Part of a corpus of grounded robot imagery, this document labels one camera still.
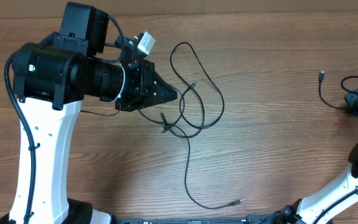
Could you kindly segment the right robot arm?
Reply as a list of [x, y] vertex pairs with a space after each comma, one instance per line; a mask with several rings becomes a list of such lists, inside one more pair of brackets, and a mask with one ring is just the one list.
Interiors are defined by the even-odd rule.
[[[358, 75], [345, 77], [340, 82], [347, 92], [344, 96], [347, 111], [358, 119]], [[271, 223], [332, 223], [333, 218], [358, 202], [358, 143], [348, 157], [344, 172], [317, 193], [297, 200], [274, 214]]]

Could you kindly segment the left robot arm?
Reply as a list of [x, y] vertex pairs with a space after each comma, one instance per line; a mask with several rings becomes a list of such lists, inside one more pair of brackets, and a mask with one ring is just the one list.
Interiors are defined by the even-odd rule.
[[69, 2], [61, 28], [28, 42], [7, 60], [4, 81], [21, 122], [16, 197], [1, 223], [116, 223], [113, 214], [67, 195], [73, 130], [85, 96], [135, 111], [177, 98], [147, 60], [155, 39], [120, 34], [115, 60], [97, 58], [114, 18], [93, 6]]

